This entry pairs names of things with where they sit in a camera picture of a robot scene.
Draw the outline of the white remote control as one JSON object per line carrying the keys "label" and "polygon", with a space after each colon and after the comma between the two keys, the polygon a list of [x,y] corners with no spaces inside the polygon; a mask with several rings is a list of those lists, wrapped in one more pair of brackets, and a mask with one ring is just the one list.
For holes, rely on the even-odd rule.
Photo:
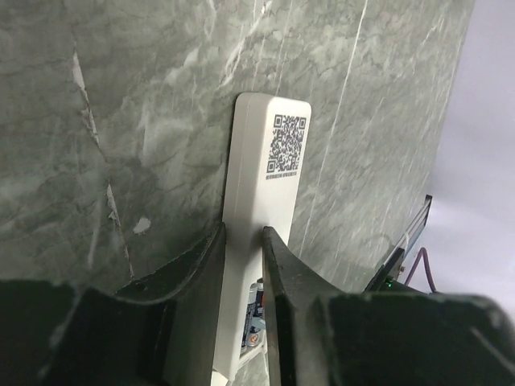
{"label": "white remote control", "polygon": [[213,368],[234,380],[250,286],[263,276],[262,230],[287,242],[311,120],[306,101],[243,92],[233,115],[222,220],[225,270]]}

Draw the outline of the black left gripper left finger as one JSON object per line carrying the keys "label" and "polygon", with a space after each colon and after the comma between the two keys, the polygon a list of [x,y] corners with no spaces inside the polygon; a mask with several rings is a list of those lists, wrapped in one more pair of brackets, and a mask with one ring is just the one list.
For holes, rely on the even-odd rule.
{"label": "black left gripper left finger", "polygon": [[4,385],[208,385],[225,226],[107,294],[70,282],[1,283]]}

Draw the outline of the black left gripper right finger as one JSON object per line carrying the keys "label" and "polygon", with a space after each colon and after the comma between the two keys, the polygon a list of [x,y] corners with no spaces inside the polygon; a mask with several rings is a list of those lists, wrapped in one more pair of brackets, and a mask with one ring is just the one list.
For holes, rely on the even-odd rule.
{"label": "black left gripper right finger", "polygon": [[262,232],[272,385],[511,385],[514,326],[488,298],[378,282],[349,294]]}

